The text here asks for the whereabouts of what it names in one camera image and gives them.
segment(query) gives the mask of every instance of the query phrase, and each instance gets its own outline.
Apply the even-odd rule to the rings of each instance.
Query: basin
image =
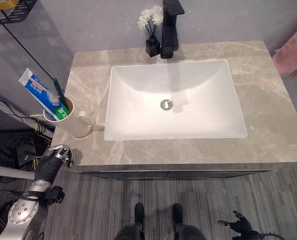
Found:
[[[111,68],[106,141],[246,136],[227,60]]]

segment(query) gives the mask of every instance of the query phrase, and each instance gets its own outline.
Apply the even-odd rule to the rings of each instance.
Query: robotic hand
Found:
[[[73,164],[73,155],[67,145],[50,147],[39,162],[34,182],[8,212],[7,224],[0,240],[37,240],[40,227],[48,214],[48,206],[61,203],[65,194],[62,187],[52,184],[63,163]]]
[[[264,237],[272,236],[279,238],[281,240],[285,240],[280,235],[274,234],[274,233],[259,233],[257,231],[254,231],[252,229],[252,226],[250,222],[246,219],[245,216],[242,215],[242,213],[238,211],[233,211],[235,214],[235,217],[237,217],[236,222],[228,222],[219,220],[217,221],[218,224],[222,226],[229,226],[230,229],[233,231],[241,234],[241,236],[235,236],[232,238],[232,240],[262,240]]]

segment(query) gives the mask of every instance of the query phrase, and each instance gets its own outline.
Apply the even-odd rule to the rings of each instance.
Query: towel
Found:
[[[273,56],[281,78],[292,75],[297,79],[297,32]]]

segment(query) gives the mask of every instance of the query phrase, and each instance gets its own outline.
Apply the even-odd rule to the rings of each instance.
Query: faucet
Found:
[[[163,0],[162,46],[160,57],[173,58],[173,52],[179,48],[177,33],[177,15],[184,14],[179,0]]]

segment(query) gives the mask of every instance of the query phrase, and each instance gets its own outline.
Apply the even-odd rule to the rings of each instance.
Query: black vase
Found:
[[[146,52],[150,57],[160,54],[160,42],[155,36],[150,36],[149,40],[146,40]]]

